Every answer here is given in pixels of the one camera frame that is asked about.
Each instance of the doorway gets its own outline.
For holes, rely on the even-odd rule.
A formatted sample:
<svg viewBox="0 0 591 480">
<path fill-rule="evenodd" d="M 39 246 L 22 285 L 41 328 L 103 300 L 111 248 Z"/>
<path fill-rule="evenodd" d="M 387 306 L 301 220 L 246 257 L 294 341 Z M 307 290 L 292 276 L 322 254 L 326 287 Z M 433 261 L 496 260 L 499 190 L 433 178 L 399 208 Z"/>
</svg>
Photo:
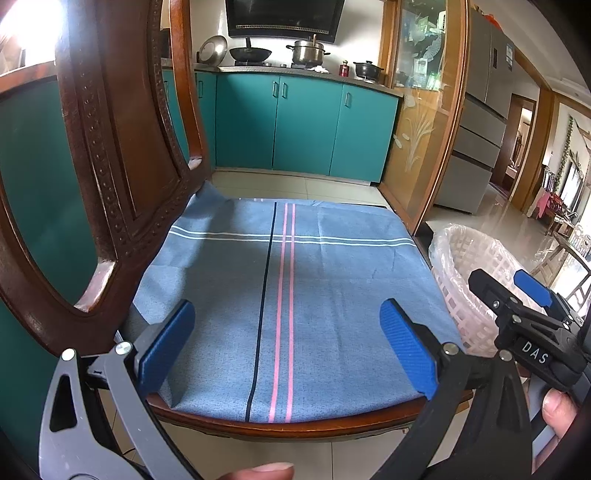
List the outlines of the doorway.
<svg viewBox="0 0 591 480">
<path fill-rule="evenodd" d="M 490 184 L 506 198 L 509 198 L 525 163 L 534 114 L 535 101 L 515 93 L 511 96 L 505 136 L 490 180 Z"/>
</svg>

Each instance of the black pot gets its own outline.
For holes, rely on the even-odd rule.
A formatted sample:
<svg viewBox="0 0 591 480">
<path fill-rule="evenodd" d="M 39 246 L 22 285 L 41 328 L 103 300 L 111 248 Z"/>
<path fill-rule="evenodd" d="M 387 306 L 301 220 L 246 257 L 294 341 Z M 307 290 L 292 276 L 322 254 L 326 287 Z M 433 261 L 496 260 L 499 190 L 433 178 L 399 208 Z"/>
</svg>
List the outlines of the black pot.
<svg viewBox="0 0 591 480">
<path fill-rule="evenodd" d="M 377 65 L 374 65 L 369 60 L 365 63 L 355 63 L 355 75 L 357 77 L 363 77 L 368 80 L 375 80 L 376 82 L 379 80 L 379 75 L 382 73 L 382 70 Z"/>
<path fill-rule="evenodd" d="M 231 48 L 230 55 L 236 61 L 261 63 L 271 56 L 272 51 L 266 48 L 252 48 L 251 39 L 246 38 L 246 48 Z"/>
</svg>

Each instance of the tile floor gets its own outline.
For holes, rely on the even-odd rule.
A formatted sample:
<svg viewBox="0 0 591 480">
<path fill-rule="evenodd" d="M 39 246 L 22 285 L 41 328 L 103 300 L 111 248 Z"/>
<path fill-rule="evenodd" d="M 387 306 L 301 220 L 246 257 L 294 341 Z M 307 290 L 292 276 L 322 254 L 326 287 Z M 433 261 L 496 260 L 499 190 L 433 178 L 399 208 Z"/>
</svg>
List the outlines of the tile floor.
<svg viewBox="0 0 591 480">
<path fill-rule="evenodd" d="M 312 199 L 387 206 L 375 187 L 331 180 L 218 171 L 213 175 L 213 184 L 229 197 Z M 542 261 L 553 247 L 552 239 L 545 236 L 544 228 L 538 222 L 514 209 L 493 188 L 486 192 L 476 215 L 435 207 L 427 219 L 434 231 L 449 222 L 468 225 L 498 238 L 527 269 Z M 108 393 L 103 395 L 103 401 L 122 451 L 130 449 L 131 443 Z M 456 415 L 434 462 L 449 456 L 467 413 L 464 411 Z M 227 471 L 270 462 L 295 464 L 297 480 L 369 479 L 405 435 L 403 431 L 394 431 L 365 439 L 332 443 L 273 443 L 213 437 L 168 424 L 164 427 L 206 480 L 215 480 Z M 134 450 L 127 457 L 141 461 Z"/>
<path fill-rule="evenodd" d="M 213 184 L 228 197 L 323 200 L 388 206 L 376 187 L 288 175 L 217 171 Z"/>
<path fill-rule="evenodd" d="M 558 244 L 551 236 L 546 236 L 546 228 L 541 223 L 527 218 L 491 186 L 474 215 L 441 207 L 433 207 L 427 215 L 427 224 L 434 232 L 448 223 L 470 226 L 500 240 L 528 271 L 542 262 Z M 585 274 L 583 267 L 569 257 L 551 287 L 566 297 Z M 580 314 L 587 313 L 590 301 L 579 311 Z"/>
</svg>

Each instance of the human hand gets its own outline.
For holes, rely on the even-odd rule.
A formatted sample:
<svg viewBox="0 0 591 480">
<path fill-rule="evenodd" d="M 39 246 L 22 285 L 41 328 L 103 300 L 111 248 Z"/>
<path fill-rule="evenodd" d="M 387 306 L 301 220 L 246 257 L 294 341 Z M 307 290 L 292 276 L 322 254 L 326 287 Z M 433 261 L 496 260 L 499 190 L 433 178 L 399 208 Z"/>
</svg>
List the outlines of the human hand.
<svg viewBox="0 0 591 480">
<path fill-rule="evenodd" d="M 539 466 L 554 451 L 559 441 L 566 435 L 566 432 L 574 422 L 577 416 L 577 407 L 566 393 L 551 389 L 542 403 L 542 416 L 544 421 L 554 430 L 556 437 L 544 447 L 535 461 L 536 467 Z"/>
<path fill-rule="evenodd" d="M 292 480 L 294 466 L 291 463 L 270 463 L 249 470 L 224 475 L 219 480 Z"/>
</svg>

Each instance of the kitchen countertop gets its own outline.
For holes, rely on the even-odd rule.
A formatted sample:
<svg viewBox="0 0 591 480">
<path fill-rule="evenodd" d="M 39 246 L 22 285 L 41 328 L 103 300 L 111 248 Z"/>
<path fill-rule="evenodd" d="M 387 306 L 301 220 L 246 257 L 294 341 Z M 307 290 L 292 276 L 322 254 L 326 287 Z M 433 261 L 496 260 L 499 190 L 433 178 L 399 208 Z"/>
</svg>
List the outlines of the kitchen countertop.
<svg viewBox="0 0 591 480">
<path fill-rule="evenodd" d="M 172 68 L 173 61 L 171 59 L 162 59 L 162 66 L 165 68 Z M 193 68 L 198 72 L 213 72 L 213 73 L 273 73 L 276 75 L 292 75 L 298 77 L 310 77 L 322 80 L 330 80 L 332 82 L 346 83 L 348 85 L 355 85 L 361 88 L 375 90 L 377 92 L 386 93 L 401 98 L 400 95 L 394 93 L 390 88 L 377 83 L 364 82 L 351 77 L 340 77 L 332 73 L 318 73 L 311 70 L 299 70 L 286 67 L 211 67 L 203 63 L 194 63 Z"/>
</svg>

